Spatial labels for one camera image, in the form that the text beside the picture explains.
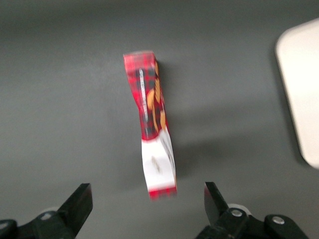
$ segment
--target plaid pattern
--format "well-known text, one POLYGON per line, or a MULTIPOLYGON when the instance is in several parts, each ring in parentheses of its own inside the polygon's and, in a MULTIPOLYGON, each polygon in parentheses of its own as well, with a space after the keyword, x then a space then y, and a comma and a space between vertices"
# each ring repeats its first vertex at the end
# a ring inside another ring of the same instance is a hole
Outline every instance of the plaid pattern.
MULTIPOLYGON (((156 58, 153 52, 134 52, 124 55, 124 66, 133 98, 138 106, 143 140, 151 140, 158 136, 153 111, 148 108, 147 97, 150 90, 155 90, 156 58)), ((160 90, 159 103, 154 99, 155 118, 158 131, 161 129, 160 112, 164 111, 164 101, 160 90)))

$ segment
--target gray table surface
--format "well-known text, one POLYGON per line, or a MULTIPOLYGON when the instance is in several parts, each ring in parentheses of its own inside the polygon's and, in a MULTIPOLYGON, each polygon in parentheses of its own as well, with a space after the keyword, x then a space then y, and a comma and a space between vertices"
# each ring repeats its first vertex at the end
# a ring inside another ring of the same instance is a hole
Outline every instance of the gray table surface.
POLYGON ((194 238, 203 186, 319 238, 319 171, 302 159, 275 44, 319 1, 0 3, 0 218, 19 224, 90 182, 86 238, 194 238), (178 196, 150 202, 122 55, 153 50, 178 196))

